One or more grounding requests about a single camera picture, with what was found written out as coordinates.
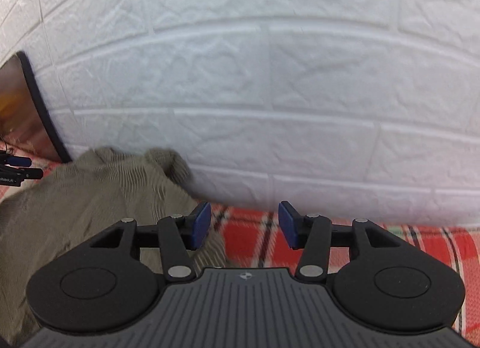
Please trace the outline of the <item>grey-green ribbed knit sweater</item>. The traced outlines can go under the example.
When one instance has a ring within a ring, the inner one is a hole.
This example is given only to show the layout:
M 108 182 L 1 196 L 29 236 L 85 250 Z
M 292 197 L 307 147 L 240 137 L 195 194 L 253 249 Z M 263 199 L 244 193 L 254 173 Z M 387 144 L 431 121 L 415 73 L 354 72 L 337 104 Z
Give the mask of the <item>grey-green ribbed knit sweater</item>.
M 201 201 L 172 152 L 88 151 L 1 203 L 4 347 L 213 347 L 227 334 L 224 243 L 189 250 L 197 274 L 168 282 L 157 223 Z

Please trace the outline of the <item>dark brown wooden headboard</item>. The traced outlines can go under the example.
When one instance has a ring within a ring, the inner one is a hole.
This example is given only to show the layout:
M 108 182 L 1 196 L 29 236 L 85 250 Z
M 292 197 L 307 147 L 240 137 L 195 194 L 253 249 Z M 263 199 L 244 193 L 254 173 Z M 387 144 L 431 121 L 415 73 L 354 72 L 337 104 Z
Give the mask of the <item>dark brown wooden headboard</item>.
M 23 51 L 13 54 L 1 66 L 0 89 L 1 140 L 43 159 L 71 162 Z

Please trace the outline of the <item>red plaid bed sheet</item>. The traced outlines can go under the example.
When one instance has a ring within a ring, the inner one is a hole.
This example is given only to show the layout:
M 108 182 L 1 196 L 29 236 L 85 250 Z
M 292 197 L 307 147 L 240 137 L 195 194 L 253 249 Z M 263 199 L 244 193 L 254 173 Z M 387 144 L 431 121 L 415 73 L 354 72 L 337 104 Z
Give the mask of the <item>red plaid bed sheet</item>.
M 233 268 L 227 334 L 212 347 L 467 347 L 460 275 L 370 220 L 332 222 L 324 282 Z

